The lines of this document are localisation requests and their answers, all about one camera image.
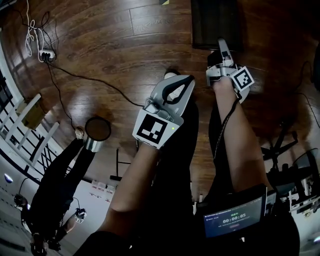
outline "cylindrical container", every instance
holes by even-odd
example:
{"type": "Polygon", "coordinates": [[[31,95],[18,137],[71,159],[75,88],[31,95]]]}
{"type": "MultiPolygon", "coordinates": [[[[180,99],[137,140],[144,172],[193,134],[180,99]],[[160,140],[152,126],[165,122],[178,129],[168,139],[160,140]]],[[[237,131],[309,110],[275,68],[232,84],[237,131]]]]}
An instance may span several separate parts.
{"type": "Polygon", "coordinates": [[[111,135],[110,122],[100,116],[90,118],[85,124],[86,139],[84,147],[98,152],[111,135]]]}

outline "person in black clothing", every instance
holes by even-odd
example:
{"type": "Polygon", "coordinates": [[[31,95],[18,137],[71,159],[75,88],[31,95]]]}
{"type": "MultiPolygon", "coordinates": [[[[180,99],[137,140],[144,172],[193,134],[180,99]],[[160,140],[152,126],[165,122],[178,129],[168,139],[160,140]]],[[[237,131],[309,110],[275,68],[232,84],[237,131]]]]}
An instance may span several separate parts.
{"type": "MultiPolygon", "coordinates": [[[[205,201],[219,204],[228,194],[259,184],[273,190],[267,179],[258,140],[239,103],[215,152],[221,120],[229,113],[236,95],[228,77],[216,82],[213,90],[216,103],[208,128],[212,153],[216,153],[216,175],[205,201]]],[[[227,239],[221,243],[208,243],[204,238],[200,239],[200,223],[193,215],[190,190],[190,164],[199,126],[198,108],[192,100],[182,117],[183,125],[166,142],[161,153],[147,144],[141,145],[115,191],[103,224],[89,236],[75,256],[101,252],[199,253],[201,250],[206,255],[298,255],[297,226],[280,202],[275,206],[275,216],[266,219],[260,230],[245,237],[244,242],[227,239]]]]}
{"type": "Polygon", "coordinates": [[[84,132],[79,128],[75,132],[77,138],[46,169],[30,209],[27,200],[20,196],[18,206],[22,207],[21,221],[32,234],[30,244],[34,255],[47,254],[45,243],[58,243],[76,224],[73,214],[63,226],[60,226],[95,153],[83,148],[72,170],[66,175],[70,162],[84,145],[84,132]]]}

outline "black pants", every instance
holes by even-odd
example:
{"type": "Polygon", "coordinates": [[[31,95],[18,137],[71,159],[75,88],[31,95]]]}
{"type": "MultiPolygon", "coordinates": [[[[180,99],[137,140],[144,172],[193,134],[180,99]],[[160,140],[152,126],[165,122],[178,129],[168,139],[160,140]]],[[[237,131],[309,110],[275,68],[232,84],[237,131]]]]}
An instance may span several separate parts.
{"type": "Polygon", "coordinates": [[[66,175],[70,162],[79,153],[84,141],[74,139],[71,144],[58,155],[46,169],[40,186],[32,200],[31,207],[45,202],[70,205],[77,186],[86,174],[95,153],[83,148],[75,161],[72,170],[66,175]]]}
{"type": "MultiPolygon", "coordinates": [[[[190,163],[197,143],[199,111],[197,105],[191,100],[182,117],[183,125],[163,147],[161,160],[157,166],[151,195],[145,209],[146,216],[143,216],[144,247],[147,244],[150,248],[159,248],[170,243],[177,246],[179,241],[185,244],[194,237],[192,235],[194,215],[190,189],[190,163]]],[[[215,103],[208,131],[212,154],[216,149],[221,123],[218,106],[215,103]]],[[[204,199],[210,202],[217,202],[219,198],[233,192],[223,138],[220,141],[214,165],[216,175],[204,199]]]]}

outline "digital timer display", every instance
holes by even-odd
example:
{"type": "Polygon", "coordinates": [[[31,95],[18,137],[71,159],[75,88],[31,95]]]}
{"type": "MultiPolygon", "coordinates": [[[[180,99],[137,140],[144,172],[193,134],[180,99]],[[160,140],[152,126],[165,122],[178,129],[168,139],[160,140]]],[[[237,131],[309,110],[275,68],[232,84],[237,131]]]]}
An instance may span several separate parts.
{"type": "Polygon", "coordinates": [[[237,207],[203,216],[206,237],[225,235],[258,223],[262,201],[260,197],[237,207]]]}

